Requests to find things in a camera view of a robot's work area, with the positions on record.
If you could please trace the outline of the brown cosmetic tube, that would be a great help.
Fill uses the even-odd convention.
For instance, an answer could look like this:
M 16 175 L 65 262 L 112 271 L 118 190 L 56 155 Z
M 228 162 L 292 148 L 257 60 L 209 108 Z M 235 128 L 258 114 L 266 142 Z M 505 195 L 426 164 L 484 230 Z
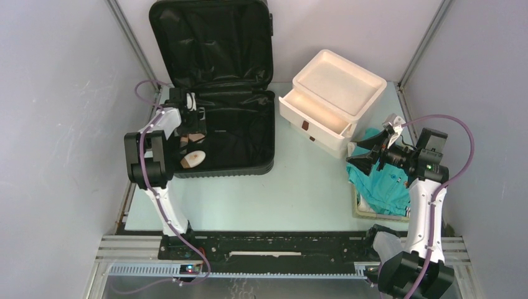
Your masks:
M 188 143 L 189 143 L 189 137 L 187 135 L 180 137 L 180 141 L 179 141 L 180 150 L 183 150 L 183 151 L 186 150 Z

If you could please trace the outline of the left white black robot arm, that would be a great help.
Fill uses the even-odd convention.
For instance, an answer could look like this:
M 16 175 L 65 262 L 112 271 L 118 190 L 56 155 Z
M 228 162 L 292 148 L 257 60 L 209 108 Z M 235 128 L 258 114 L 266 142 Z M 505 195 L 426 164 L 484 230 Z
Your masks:
M 172 204 L 169 187 L 178 169 L 196 168 L 205 160 L 204 151 L 190 149 L 207 136 L 205 110 L 198 106 L 194 93 L 176 87 L 170 88 L 165 103 L 155 107 L 145 127 L 124 136 L 126 170 L 129 180 L 153 202 L 163 222 L 163 234 L 180 236 L 172 250 L 186 260 L 196 254 L 197 243 L 184 235 L 189 232 L 190 222 Z

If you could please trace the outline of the light teal bottom garment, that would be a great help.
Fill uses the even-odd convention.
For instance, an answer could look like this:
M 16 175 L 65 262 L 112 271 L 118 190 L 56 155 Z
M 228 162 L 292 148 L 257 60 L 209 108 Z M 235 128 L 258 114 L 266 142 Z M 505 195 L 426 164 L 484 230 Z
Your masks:
M 407 189 L 408 176 L 402 169 L 389 164 L 381 171 L 372 168 L 369 176 L 351 164 L 346 165 L 349 182 L 378 214 L 409 216 L 410 196 Z

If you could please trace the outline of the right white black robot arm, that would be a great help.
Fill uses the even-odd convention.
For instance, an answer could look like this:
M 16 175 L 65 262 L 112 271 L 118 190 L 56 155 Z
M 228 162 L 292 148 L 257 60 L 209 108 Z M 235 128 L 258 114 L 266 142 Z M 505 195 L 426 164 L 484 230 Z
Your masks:
M 400 127 L 387 125 L 383 131 L 357 142 L 366 154 L 347 162 L 369 175 L 389 164 L 408 177 L 410 214 L 407 238 L 402 240 L 388 228 L 375 225 L 372 237 L 362 243 L 369 260 L 381 261 L 377 286 L 394 298 L 441 298 L 452 285 L 454 270 L 445 263 L 441 247 L 441 210 L 449 170 L 440 164 L 447 135 L 423 129 L 415 149 L 396 145 Z

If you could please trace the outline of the black ribbed hard-shell suitcase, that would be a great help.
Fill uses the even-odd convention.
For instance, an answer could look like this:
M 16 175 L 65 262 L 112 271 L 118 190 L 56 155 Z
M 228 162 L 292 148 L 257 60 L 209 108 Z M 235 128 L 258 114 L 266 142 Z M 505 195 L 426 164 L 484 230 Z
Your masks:
M 196 96 L 206 134 L 179 179 L 268 173 L 275 157 L 273 17 L 266 1 L 157 1 L 149 23 L 171 83 Z

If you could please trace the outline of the peach cosmetic tube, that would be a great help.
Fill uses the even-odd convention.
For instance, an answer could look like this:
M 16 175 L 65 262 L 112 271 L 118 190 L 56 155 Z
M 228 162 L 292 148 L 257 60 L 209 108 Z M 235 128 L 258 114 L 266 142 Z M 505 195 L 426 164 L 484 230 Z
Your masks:
M 201 143 L 205 139 L 205 134 L 203 133 L 193 133 L 188 135 L 189 141 L 193 143 Z

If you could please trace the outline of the white drawer unit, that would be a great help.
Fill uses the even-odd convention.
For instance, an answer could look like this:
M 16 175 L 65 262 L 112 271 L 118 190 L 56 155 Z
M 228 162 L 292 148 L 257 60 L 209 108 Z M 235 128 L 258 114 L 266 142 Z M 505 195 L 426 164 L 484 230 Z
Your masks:
M 344 158 L 386 88 L 384 78 L 324 49 L 295 75 L 292 89 L 279 98 L 279 112 L 308 140 Z

